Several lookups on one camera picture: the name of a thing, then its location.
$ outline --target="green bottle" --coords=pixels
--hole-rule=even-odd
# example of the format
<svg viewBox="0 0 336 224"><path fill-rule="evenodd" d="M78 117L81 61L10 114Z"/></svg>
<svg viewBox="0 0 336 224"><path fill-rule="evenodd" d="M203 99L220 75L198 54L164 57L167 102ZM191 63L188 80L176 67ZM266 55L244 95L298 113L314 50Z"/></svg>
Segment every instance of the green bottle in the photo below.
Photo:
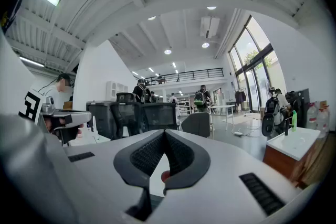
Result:
<svg viewBox="0 0 336 224"><path fill-rule="evenodd" d="M298 115L295 110L293 110L293 117L292 117L292 132L296 131L296 125L298 123Z"/></svg>

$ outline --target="railing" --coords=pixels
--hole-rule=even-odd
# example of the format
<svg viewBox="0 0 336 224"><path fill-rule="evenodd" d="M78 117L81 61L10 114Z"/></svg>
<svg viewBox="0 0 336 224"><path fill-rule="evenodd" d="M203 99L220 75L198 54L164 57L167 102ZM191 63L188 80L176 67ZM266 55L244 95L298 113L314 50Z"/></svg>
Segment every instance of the railing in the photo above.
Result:
<svg viewBox="0 0 336 224"><path fill-rule="evenodd" d="M146 85L150 86L172 82L181 82L187 80L219 78L223 76L224 74L222 68L213 68L213 69L182 72L178 74L174 73L174 74L160 75L159 77L145 78L145 80Z"/></svg>

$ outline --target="vent grille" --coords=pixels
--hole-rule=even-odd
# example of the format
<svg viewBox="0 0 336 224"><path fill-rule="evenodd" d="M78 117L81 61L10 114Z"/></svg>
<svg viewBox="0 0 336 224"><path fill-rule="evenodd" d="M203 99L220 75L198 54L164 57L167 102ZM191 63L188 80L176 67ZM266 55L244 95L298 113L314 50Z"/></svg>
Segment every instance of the vent grille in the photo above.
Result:
<svg viewBox="0 0 336 224"><path fill-rule="evenodd" d="M285 204L253 173L239 176L266 215L271 215Z"/></svg>
<svg viewBox="0 0 336 224"><path fill-rule="evenodd" d="M94 153L85 152L85 153L69 156L68 158L73 163L73 162L77 162L77 161L80 161L82 159L87 159L87 158L90 158L90 157L93 157L93 156L94 156Z"/></svg>

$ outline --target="concrete floor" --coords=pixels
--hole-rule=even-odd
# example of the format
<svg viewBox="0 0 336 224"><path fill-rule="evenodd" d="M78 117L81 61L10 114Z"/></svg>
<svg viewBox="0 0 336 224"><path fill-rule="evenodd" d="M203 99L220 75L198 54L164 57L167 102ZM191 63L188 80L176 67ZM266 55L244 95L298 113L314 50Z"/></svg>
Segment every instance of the concrete floor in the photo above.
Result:
<svg viewBox="0 0 336 224"><path fill-rule="evenodd" d="M180 122L182 122L185 118L186 117L181 117ZM238 129L240 129L240 132L244 134L250 133L250 136L239 137L232 133L232 119L228 119L227 131L225 130L226 122L223 122L223 119L225 119L225 116L212 116L212 121L215 127L214 140L240 147L254 158L262 161L264 158L267 140L278 134L276 133L275 135L264 137L261 133L261 120L249 119L246 122L235 124L233 133L238 132ZM244 129L249 127L252 127L253 129L257 129L258 127L260 128L258 130Z"/></svg>

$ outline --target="tree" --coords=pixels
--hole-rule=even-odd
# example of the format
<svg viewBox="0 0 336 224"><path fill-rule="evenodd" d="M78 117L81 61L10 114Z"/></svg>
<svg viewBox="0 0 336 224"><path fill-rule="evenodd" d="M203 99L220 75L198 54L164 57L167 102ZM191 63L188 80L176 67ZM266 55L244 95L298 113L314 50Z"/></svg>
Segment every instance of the tree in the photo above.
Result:
<svg viewBox="0 0 336 224"><path fill-rule="evenodd" d="M258 53L259 53L259 52L257 52L256 50L253 50L252 52L250 52L249 54L247 54L247 55L245 56L245 59L244 59L244 64L246 65L246 64L250 63L250 62L253 60L253 58L255 58L255 56L256 56ZM267 67L270 67L270 66L271 66L271 63L272 63L272 60L269 59L268 57L265 57L265 63L266 63L266 66L267 66ZM263 66L263 64L260 63L260 64L258 64L258 65L256 66L256 69L258 69L258 68L260 68L260 67L262 67L262 66Z"/></svg>

